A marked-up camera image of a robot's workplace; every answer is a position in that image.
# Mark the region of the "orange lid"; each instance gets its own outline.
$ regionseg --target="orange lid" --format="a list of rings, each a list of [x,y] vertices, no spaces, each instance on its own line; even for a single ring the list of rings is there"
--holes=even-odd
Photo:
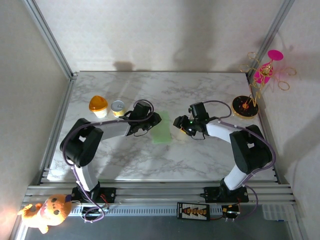
[[[101,111],[103,109],[106,109],[108,107],[108,102],[105,100],[102,96],[94,96],[90,103],[89,103],[89,109],[92,112]]]

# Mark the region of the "plush toy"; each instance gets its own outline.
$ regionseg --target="plush toy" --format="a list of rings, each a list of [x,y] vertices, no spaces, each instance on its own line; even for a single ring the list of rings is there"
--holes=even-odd
[[[37,203],[35,211],[31,211],[32,204],[25,206],[18,212],[26,226],[38,228],[42,234],[48,232],[48,226],[61,224],[72,209],[71,195],[55,194],[50,196],[45,203]]]

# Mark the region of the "white marble surface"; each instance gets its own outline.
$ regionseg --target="white marble surface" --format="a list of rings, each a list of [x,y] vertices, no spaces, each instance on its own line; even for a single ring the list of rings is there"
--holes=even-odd
[[[74,178],[62,158],[59,145],[77,119],[98,120],[88,108],[94,95],[105,97],[109,103],[122,100],[131,110],[136,100],[147,99],[154,104],[156,112],[167,111],[173,123],[176,117],[188,115],[190,104],[207,100],[230,104],[236,96],[248,94],[243,73],[80,72],[48,179]],[[206,109],[210,116],[228,114],[222,104],[208,103]],[[115,118],[109,112],[106,119]],[[243,120],[232,116],[226,122],[260,126],[258,118]],[[171,124],[170,133],[170,144],[154,144],[150,133],[102,141],[93,160],[96,175],[104,180],[218,181],[235,164],[231,145],[223,140],[214,137],[193,140]],[[273,170],[269,169],[252,179],[274,180],[275,177]]]

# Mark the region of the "silver can lid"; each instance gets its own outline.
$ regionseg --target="silver can lid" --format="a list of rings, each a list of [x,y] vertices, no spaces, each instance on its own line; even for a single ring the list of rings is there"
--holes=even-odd
[[[125,108],[125,104],[123,101],[117,100],[111,104],[111,110],[114,112],[120,112]]]

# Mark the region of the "small can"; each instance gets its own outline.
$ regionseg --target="small can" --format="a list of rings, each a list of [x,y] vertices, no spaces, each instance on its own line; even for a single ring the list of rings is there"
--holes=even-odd
[[[113,115],[118,118],[125,115],[125,104],[123,101],[117,100],[111,104]]]

